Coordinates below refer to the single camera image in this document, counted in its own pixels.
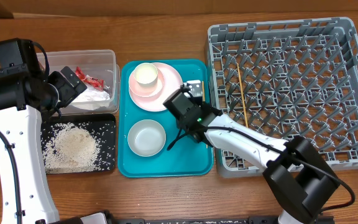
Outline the white napkin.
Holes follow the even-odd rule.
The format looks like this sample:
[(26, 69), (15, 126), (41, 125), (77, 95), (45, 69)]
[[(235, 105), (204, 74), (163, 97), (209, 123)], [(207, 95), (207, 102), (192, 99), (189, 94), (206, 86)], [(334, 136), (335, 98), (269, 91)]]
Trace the white napkin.
[(108, 92), (99, 91), (86, 83), (87, 89), (77, 96), (70, 106), (83, 110), (96, 110), (101, 107), (107, 107), (110, 104), (110, 95)]

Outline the red snack wrapper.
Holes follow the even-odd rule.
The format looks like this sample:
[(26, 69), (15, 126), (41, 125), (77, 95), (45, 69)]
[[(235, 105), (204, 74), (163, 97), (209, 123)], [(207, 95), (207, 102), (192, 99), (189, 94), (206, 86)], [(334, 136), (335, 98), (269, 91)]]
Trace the red snack wrapper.
[(80, 67), (76, 67), (75, 74), (82, 82), (91, 85), (93, 88), (99, 91), (104, 90), (104, 80), (85, 75)]

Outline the grey bowl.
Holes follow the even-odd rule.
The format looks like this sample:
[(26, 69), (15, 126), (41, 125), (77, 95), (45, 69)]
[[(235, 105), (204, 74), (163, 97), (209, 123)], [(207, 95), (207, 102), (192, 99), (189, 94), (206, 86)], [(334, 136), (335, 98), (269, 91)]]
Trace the grey bowl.
[(127, 142), (134, 154), (151, 157), (163, 149), (166, 143), (166, 132), (157, 121), (144, 119), (130, 128)]

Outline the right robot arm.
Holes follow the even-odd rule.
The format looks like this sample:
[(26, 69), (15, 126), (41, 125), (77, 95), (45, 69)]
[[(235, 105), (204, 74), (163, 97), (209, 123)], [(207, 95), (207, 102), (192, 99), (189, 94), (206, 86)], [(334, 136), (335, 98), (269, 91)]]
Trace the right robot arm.
[(339, 187), (337, 175), (302, 136), (287, 141), (240, 125), (228, 115), (196, 101), (182, 85), (164, 103), (183, 137), (227, 150), (262, 171), (283, 208), (279, 223), (313, 223)]

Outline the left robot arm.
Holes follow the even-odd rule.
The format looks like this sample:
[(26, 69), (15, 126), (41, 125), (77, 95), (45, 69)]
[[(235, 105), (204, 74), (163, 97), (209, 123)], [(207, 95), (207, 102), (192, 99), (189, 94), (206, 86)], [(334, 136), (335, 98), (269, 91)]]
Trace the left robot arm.
[(0, 78), (0, 181), (3, 223), (60, 223), (47, 183), (41, 124), (86, 90), (69, 67), (46, 76)]

